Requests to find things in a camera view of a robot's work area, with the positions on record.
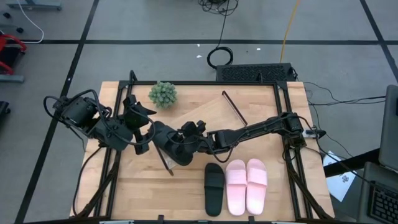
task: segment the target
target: floor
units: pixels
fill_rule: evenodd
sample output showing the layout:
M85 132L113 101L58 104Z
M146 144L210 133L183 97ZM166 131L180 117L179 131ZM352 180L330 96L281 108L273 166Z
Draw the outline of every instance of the floor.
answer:
M63 126L50 126L44 96L99 91L103 81L128 79L131 69L140 80L215 79L206 56L220 36L223 16L203 12L195 0L62 4L62 11L27 11L45 31L45 41L29 44L16 67L25 83L0 83L0 100L10 102L12 110L0 129L0 223L16 220L36 161L47 150L25 222L69 215L83 151L79 139ZM234 64L277 63L294 4L294 0L241 1L227 17L223 36L234 52ZM398 78L397 7L395 0L303 0L284 62L294 66L301 81L329 88L337 99L384 95L386 86L396 85ZM0 24L25 29L23 34L14 29L4 32L24 40L40 37L20 10L2 2L0 11L12 15L8 20L1 17ZM212 61L222 64L226 59L219 53ZM332 101L327 91L305 86L313 103ZM379 147L383 110L382 103L317 106L318 125L357 155ZM330 139L323 138L321 145L348 156Z

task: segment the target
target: electronic device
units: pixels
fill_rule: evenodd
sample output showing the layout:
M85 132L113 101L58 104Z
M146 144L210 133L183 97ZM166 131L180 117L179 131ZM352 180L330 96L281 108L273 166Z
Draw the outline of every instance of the electronic device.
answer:
M396 158L398 153L398 86L387 86L386 103L384 104L384 116L381 132L379 162L384 167L398 171Z
M387 224L398 223L398 190L371 181L368 215Z
M217 81L249 82L294 82L297 74L290 63L269 63L252 65L219 65Z

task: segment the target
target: wire bundle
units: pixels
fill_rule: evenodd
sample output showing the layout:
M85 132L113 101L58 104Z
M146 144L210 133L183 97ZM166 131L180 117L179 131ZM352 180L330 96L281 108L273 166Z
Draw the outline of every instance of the wire bundle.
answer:
M229 9L229 1L230 0L222 0L222 1L228 1L227 2L227 4L226 4L226 11L228 11ZM212 63L211 63L211 61L210 61L210 58L211 58L211 55L214 53L214 52L216 52L217 50L224 50L224 51L226 51L228 54L229 54L229 61L225 64L225 65L231 65L232 64L232 62L233 62L233 60L234 60L234 53L232 52L232 50L229 48L229 47L220 47L220 43L221 43L221 40L222 40L222 38L223 38L223 32L224 32L224 27L225 27L225 20L226 20L226 17L228 16L228 14L225 14L224 15L224 22L223 22L223 28L221 29L221 35L220 35L220 39L218 40L218 44L217 44L217 47L215 47L208 55L207 55L207 64L211 67L211 68L214 68L214 69L217 69L217 66L216 65L213 65Z
M222 6L229 2L229 0L198 0L198 4L204 12L210 12L212 14L221 14L223 16L230 16L235 9L238 7L239 0L235 0L236 5L232 8L223 8Z
M335 100L335 102L331 102L331 103L311 103L311 102L310 102L310 106L332 106L332 105L336 105L336 104L340 104L340 103L345 103L345 104L362 104L362 105L366 105L366 104L383 103L383 102L386 101L386 100L381 100L381 101L376 101L376 102L365 102L365 103L360 103L360 101L363 101L363 100L385 99L385 98L386 98L385 95L384 95L384 96L373 96L373 97L367 97L367 98L360 98L360 99L355 99L355 100L344 100L344 101L341 101L341 100L337 100L337 99L333 96L333 93L332 93L328 88L319 86L319 85L317 85L317 84L315 84L315 83L312 83L312 82L304 82L304 83L308 83L308 84L311 84L311 85L315 85L316 87L318 87L318 88L320 88L320 89L322 89L322 90L328 91L329 94L330 94L330 96L331 96L331 98L332 98L333 100Z

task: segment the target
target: succulent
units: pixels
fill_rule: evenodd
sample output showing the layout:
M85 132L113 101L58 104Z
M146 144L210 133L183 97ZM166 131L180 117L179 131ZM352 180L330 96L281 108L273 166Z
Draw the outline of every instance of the succulent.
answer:
M177 100L177 91L171 83L157 82L149 92L149 98L157 108L166 109Z

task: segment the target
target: black clamp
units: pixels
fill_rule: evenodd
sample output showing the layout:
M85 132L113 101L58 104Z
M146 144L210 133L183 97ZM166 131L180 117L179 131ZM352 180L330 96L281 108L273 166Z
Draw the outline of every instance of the black clamp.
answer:
M157 224L163 224L164 222L164 215L159 215L157 217Z
M254 217L253 216L249 217L249 224L255 224L255 223L256 221L254 220Z

